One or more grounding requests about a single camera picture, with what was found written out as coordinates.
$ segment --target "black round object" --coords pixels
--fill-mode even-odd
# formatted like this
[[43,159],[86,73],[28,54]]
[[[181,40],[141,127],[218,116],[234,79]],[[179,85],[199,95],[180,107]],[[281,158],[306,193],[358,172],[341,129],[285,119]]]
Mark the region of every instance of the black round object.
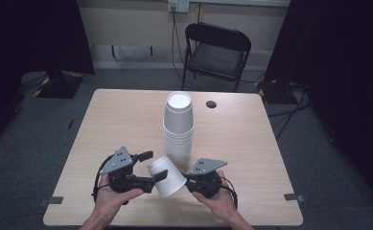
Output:
[[208,101],[206,103],[206,106],[209,107],[209,108],[215,108],[217,106],[217,104],[216,104],[216,102]]

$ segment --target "chair backrest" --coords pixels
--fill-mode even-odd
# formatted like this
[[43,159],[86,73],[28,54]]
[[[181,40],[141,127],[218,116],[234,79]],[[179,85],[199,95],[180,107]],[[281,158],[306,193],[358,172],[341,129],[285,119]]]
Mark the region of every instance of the chair backrest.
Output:
[[189,39],[192,39],[230,50],[245,52],[251,50],[251,41],[242,32],[204,22],[190,24],[186,28],[185,35],[189,47]]

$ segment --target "gray floor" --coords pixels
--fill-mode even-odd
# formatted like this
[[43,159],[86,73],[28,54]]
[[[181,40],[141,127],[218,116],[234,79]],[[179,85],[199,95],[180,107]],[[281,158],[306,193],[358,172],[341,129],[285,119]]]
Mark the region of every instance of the gray floor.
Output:
[[[263,73],[261,69],[246,70],[239,92],[255,92],[254,84],[248,81],[256,81]],[[28,74],[23,82],[42,74]],[[197,79],[190,76],[188,81],[194,84],[189,90],[201,87],[207,91],[230,92],[233,88],[227,81],[200,76]],[[164,67],[98,69],[95,76],[84,77],[72,100],[34,97],[38,82],[40,78],[21,87],[26,89],[23,91],[26,98],[0,134],[0,229],[52,229],[43,224],[46,207],[38,203],[52,196],[96,89],[178,90],[180,87],[174,68]],[[295,89],[294,93],[299,98],[301,89]],[[295,105],[265,104],[265,107],[268,114],[274,114],[291,111]],[[284,124],[278,124],[283,118],[269,119],[275,126],[275,136]],[[373,229],[373,193],[351,161],[332,144],[326,125],[311,107],[292,116],[278,139],[278,146],[295,192],[306,198],[300,203],[303,224],[281,229]]]

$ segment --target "black curtain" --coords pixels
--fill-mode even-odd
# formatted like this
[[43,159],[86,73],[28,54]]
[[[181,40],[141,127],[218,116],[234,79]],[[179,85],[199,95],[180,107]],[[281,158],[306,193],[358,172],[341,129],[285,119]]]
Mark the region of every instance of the black curtain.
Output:
[[24,74],[50,68],[94,74],[77,1],[0,1],[0,115]]
[[[276,45],[272,58],[288,63],[273,62],[267,73],[288,73],[292,81],[309,85],[337,146],[373,190],[373,1],[306,2],[291,0],[278,42],[291,36],[298,41],[289,48]],[[306,22],[294,23],[295,13],[306,11]]]

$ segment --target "human arm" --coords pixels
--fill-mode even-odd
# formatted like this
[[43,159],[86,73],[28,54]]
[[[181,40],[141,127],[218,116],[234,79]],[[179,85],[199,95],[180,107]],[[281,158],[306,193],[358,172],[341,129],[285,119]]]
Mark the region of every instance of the human arm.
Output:
[[85,221],[81,230],[104,229],[107,227],[127,200],[134,199],[144,192],[141,189],[133,189],[128,192],[118,194],[111,190],[108,184],[108,174],[104,174],[99,183],[96,205],[90,217]]
[[[224,180],[224,173],[218,171],[218,174],[221,177],[222,185],[228,187],[227,182]],[[193,192],[193,196],[198,202],[205,204],[216,218],[222,219],[233,230],[253,229],[238,212],[230,192],[226,189],[220,189],[216,195],[209,199],[198,192]]]

